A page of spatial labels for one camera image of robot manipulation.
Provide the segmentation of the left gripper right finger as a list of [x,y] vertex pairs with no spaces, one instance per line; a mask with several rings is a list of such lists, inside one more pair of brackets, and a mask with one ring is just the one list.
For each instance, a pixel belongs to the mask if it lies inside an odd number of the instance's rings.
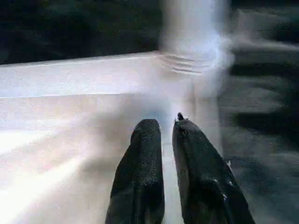
[[202,130],[178,113],[172,133],[183,221],[186,224],[253,224],[230,166]]

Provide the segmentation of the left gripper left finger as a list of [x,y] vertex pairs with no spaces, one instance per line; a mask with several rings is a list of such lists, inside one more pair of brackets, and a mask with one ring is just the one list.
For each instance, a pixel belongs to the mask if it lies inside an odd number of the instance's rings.
[[105,222],[160,224],[164,217],[161,132],[155,119],[143,119],[117,166]]

